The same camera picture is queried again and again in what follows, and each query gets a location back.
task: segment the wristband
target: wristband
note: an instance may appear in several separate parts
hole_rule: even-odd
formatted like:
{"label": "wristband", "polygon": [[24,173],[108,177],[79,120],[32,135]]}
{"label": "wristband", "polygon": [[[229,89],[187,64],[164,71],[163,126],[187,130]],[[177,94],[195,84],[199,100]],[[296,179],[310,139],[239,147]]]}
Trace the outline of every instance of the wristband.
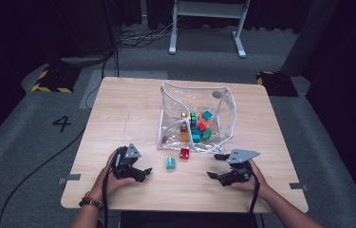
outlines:
{"label": "wristband", "polygon": [[103,202],[101,202],[98,199],[92,199],[92,198],[88,198],[87,195],[89,194],[89,192],[87,192],[85,194],[85,196],[82,198],[82,200],[80,201],[79,205],[83,206],[83,205],[93,205],[95,207],[98,208],[98,210],[100,210],[100,212],[103,210]]}

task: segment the black curtain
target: black curtain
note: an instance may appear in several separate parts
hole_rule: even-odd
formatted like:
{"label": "black curtain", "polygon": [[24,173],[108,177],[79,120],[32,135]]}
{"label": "black curtain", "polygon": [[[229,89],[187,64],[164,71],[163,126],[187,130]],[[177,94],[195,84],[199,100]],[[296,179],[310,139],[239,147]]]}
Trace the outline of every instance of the black curtain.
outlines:
{"label": "black curtain", "polygon": [[302,75],[307,98],[356,183],[356,1],[339,2]]}
{"label": "black curtain", "polygon": [[[244,4],[245,0],[185,0],[194,2],[213,2]],[[313,0],[251,0],[246,17],[245,29],[293,29],[301,30],[308,17]],[[156,29],[159,24],[168,26],[172,23],[172,9],[174,0],[146,0],[148,10],[148,24]],[[205,18],[185,16],[179,21],[191,27],[200,28],[208,25],[212,28],[237,26],[235,19]]]}
{"label": "black curtain", "polygon": [[112,0],[111,7],[117,24],[125,23],[128,27],[141,24],[140,0]]}
{"label": "black curtain", "polygon": [[316,49],[340,0],[314,0],[308,18],[281,66],[281,73],[295,77],[302,73]]}

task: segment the black cable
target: black cable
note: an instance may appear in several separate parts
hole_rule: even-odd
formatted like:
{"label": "black cable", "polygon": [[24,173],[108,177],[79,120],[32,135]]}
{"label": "black cable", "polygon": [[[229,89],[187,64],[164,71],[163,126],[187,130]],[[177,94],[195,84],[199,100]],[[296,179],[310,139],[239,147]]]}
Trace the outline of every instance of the black cable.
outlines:
{"label": "black cable", "polygon": [[106,170],[106,173],[104,175],[103,178],[103,186],[102,186],[102,193],[103,193],[103,226],[105,228],[107,228],[107,223],[108,223],[108,219],[109,219],[109,215],[108,215],[108,208],[107,208],[107,195],[106,195],[106,189],[107,189],[107,182],[109,180],[109,175],[110,173],[113,171],[112,170],[112,164],[115,162],[115,159],[120,155],[119,153],[120,148],[118,148],[118,153],[116,153],[113,158],[112,161],[109,164],[109,167]]}
{"label": "black cable", "polygon": [[107,61],[109,60],[110,57],[108,57],[107,59],[104,60],[103,62],[103,66],[102,66],[102,73],[101,73],[101,80],[100,82],[98,83],[98,85],[92,89],[91,92],[88,93],[88,95],[86,95],[86,98],[85,98],[85,106],[88,108],[88,109],[92,109],[92,107],[88,106],[88,104],[86,103],[88,101],[88,98],[92,95],[92,93],[97,90],[99,88],[99,86],[101,85],[102,83],[102,79],[104,78],[104,67],[106,66],[106,63]]}
{"label": "black cable", "polygon": [[27,180],[29,179],[33,174],[35,174],[38,170],[40,170],[44,165],[46,165],[47,163],[49,163],[50,161],[52,161],[54,158],[56,158],[57,156],[59,156],[60,154],[62,154],[65,150],[67,150],[72,144],[74,144],[84,133],[85,128],[78,134],[78,136],[72,141],[70,142],[67,146],[65,146],[63,149],[61,149],[59,152],[57,152],[56,154],[54,154],[52,157],[50,157],[48,160],[46,160],[45,162],[43,162],[41,165],[39,165],[36,169],[34,169],[32,172],[30,172],[26,177],[24,177],[18,184],[17,186],[12,190],[12,192],[9,194],[9,196],[7,197],[1,211],[0,211],[0,223],[1,223],[1,219],[3,217],[4,211],[7,207],[7,205],[9,204],[9,200],[11,199],[12,195],[14,195],[14,193],[18,190],[18,188]]}
{"label": "black cable", "polygon": [[260,190],[260,182],[258,181],[258,178],[255,175],[255,173],[252,173],[252,175],[254,176],[254,193],[253,193],[253,199],[251,203],[251,209],[249,210],[249,215],[251,217],[251,226],[255,227],[254,219],[253,219],[253,211],[254,211],[255,202],[257,201],[257,197],[258,197],[258,191]]}
{"label": "black cable", "polygon": [[119,60],[116,58],[116,55],[113,56],[113,60],[115,61],[115,67],[113,67],[113,73],[115,74],[116,77],[119,78]]}
{"label": "black cable", "polygon": [[[163,37],[167,36],[168,34],[162,34],[163,32],[167,32],[170,30],[170,26],[161,28],[158,30],[152,30],[152,32],[144,34],[147,29],[145,29],[140,35],[136,35],[134,31],[127,31],[128,35],[130,32],[133,32],[132,36],[125,36],[122,38],[122,42],[120,43],[121,48],[144,48],[146,46],[151,45],[154,41],[158,41]],[[135,41],[135,44],[126,44],[128,41]]]}
{"label": "black cable", "polygon": [[264,223],[264,217],[263,214],[260,214],[260,219],[261,219],[261,225],[263,228],[266,228],[266,224]]}
{"label": "black cable", "polygon": [[112,29],[114,30],[114,32],[116,32],[115,23],[110,23],[109,22],[110,17],[109,17],[109,14],[107,13],[109,7],[107,6],[105,0],[102,0],[102,2],[103,2],[104,17],[105,17],[106,27],[107,27],[107,34],[109,36],[110,43],[115,47],[115,50],[116,50],[115,51],[116,52],[116,66],[117,66],[117,70],[118,70],[117,77],[119,77],[119,51],[118,51],[118,44],[114,44],[114,40],[112,38]]}

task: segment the human hand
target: human hand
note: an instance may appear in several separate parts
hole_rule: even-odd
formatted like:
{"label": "human hand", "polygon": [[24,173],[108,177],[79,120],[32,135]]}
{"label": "human hand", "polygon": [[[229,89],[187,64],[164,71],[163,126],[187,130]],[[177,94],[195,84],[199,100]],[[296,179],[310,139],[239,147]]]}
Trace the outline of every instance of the human hand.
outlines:
{"label": "human hand", "polygon": [[[93,199],[100,200],[103,197],[102,187],[103,187],[103,179],[106,175],[107,170],[109,169],[109,165],[112,162],[113,157],[116,155],[116,151],[114,151],[108,158],[106,166],[101,170],[97,180],[94,183],[91,191],[89,192],[89,196]],[[113,172],[109,174],[109,179],[106,187],[106,196],[109,198],[112,194],[114,194],[119,188],[124,187],[132,182],[135,182],[133,178],[126,178],[118,180]]]}
{"label": "human hand", "polygon": [[[258,192],[258,196],[263,199],[265,192],[271,189],[269,185],[266,182],[266,179],[264,178],[263,174],[261,173],[260,169],[257,167],[255,162],[253,160],[249,160],[249,163],[252,166],[252,170],[254,174],[257,176],[258,181],[260,183],[260,189]],[[255,187],[255,178],[252,175],[247,182],[234,182],[231,184],[231,187],[241,189],[244,191],[254,191]]]}

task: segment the wrist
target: wrist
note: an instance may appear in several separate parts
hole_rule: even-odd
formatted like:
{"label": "wrist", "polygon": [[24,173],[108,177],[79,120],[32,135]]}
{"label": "wrist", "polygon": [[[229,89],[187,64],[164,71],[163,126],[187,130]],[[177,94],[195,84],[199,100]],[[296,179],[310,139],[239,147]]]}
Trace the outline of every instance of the wrist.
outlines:
{"label": "wrist", "polygon": [[260,184],[260,190],[258,191],[258,197],[265,200],[274,191],[267,184]]}
{"label": "wrist", "polygon": [[102,189],[95,189],[92,188],[91,191],[89,191],[86,196],[88,198],[96,199],[96,200],[102,200],[103,195],[102,195]]}

